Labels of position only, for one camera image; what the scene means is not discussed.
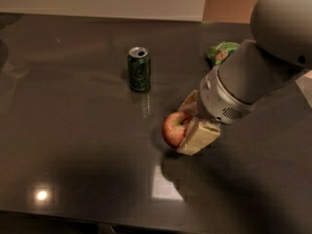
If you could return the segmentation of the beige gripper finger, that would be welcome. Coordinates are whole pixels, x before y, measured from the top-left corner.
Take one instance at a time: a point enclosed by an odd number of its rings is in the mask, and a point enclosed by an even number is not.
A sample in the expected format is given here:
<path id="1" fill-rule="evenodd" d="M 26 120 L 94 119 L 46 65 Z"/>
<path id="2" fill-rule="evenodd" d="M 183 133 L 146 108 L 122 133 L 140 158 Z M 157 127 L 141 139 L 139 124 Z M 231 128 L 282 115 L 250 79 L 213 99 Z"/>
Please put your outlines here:
<path id="1" fill-rule="evenodd" d="M 220 136 L 220 124 L 194 117 L 179 144 L 177 152 L 192 156 L 214 142 Z"/>
<path id="2" fill-rule="evenodd" d="M 191 115 L 196 115 L 198 113 L 198 91 L 193 90 L 184 100 L 184 102 L 177 109 L 178 111 L 183 111 Z"/>

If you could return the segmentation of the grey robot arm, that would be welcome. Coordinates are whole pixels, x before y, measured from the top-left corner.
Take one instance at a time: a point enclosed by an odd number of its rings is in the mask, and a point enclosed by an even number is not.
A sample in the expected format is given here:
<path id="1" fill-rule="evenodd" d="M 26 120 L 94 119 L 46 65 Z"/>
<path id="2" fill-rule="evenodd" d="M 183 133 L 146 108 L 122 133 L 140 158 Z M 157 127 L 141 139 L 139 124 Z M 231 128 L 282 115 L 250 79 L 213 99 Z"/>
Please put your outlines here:
<path id="1" fill-rule="evenodd" d="M 254 111 L 264 95 L 287 86 L 312 67 L 312 0 L 258 0 L 251 17 L 253 38 L 201 81 L 185 138 L 177 151 L 193 155 L 214 142 L 222 124 Z"/>

